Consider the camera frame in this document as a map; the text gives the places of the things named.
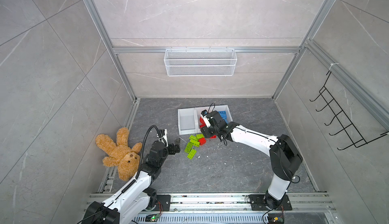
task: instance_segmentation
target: brown teddy bear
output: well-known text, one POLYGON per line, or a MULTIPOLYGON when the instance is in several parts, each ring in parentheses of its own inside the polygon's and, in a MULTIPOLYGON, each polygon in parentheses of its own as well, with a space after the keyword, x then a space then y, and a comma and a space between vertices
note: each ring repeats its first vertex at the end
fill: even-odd
POLYGON ((138 171, 139 167, 139 151, 142 148, 142 143, 137 143, 131 149, 128 147, 127 128, 121 128, 116 134, 116 144, 108 136, 100 134, 96 137, 96 145, 105 153, 108 154, 103 159, 104 166, 118 166, 119 178, 128 181, 138 171))

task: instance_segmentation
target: dark gray floor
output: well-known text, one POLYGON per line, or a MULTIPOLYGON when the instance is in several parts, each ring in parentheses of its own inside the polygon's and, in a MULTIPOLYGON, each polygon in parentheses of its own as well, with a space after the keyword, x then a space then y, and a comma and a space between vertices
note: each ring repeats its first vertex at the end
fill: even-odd
MULTIPOLYGON (((272 99, 141 99, 129 133, 129 145, 141 142, 149 126, 168 130, 168 142, 178 138, 177 109, 228 105, 234 122, 264 134, 288 134, 272 99)), ((181 136, 187 141, 189 135, 181 136)), ((150 133, 145 152, 157 138, 150 133)), ((190 160, 183 151, 169 155, 162 173, 151 185, 158 192, 265 192, 273 177, 270 158, 264 153, 235 142, 225 146, 218 139, 207 140, 190 160)), ((303 165, 296 173, 301 181, 291 184, 289 192, 313 192, 303 165)), ((112 191, 126 182, 115 179, 112 191)))

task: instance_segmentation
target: wire mesh basket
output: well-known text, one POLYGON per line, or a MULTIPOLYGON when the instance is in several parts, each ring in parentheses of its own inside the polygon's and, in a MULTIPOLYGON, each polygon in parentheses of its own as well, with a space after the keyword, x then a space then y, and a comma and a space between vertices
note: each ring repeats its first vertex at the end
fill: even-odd
POLYGON ((167 49, 164 62, 168 76, 232 76, 236 53, 229 48, 167 49))

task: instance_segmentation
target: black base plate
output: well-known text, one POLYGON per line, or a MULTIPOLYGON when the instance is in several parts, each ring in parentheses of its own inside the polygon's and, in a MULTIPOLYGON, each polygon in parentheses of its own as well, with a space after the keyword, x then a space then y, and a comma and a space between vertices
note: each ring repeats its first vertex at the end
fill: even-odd
MULTIPOLYGON (((249 195, 250 198, 250 204, 252 210, 269 210, 265 202, 263 202, 263 198, 265 197, 264 194, 251 194, 249 195)), ((282 199, 282 202, 280 206, 276 210, 282 210, 282 206, 284 206, 284 210, 292 210, 292 205, 289 201, 289 197, 287 195, 284 196, 282 199)))
MULTIPOLYGON (((157 201, 161 202, 163 211, 170 210, 170 199, 171 199, 171 196, 168 194, 161 194, 161 195, 158 194, 157 195, 157 201)), ((158 202, 157 202, 155 208, 153 209, 153 211, 160 211, 158 202)))

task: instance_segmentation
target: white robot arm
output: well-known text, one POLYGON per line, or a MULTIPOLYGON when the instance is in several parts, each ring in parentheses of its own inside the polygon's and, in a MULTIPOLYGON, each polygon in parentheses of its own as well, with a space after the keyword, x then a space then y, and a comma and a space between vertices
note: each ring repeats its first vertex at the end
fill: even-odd
MULTIPOLYGON (((294 173, 302 162, 302 157, 291 139, 287 135, 276 137, 262 134, 234 122, 227 124, 217 111, 208 113, 205 110, 201 117, 206 124, 201 128, 205 138, 216 135, 221 141, 246 144, 270 157, 274 175, 263 204, 269 210, 279 207, 294 173)), ((140 152, 141 163, 145 141, 152 128, 158 130, 156 126, 148 129, 140 152)), ((150 154, 146 156, 142 166, 140 165, 136 176, 103 203, 93 202, 87 208, 82 224, 129 224, 142 210, 152 210, 156 207, 156 191, 149 186, 161 173, 167 155, 180 152, 179 145, 167 144, 166 133, 166 130, 158 130, 159 140, 153 143, 150 154)))

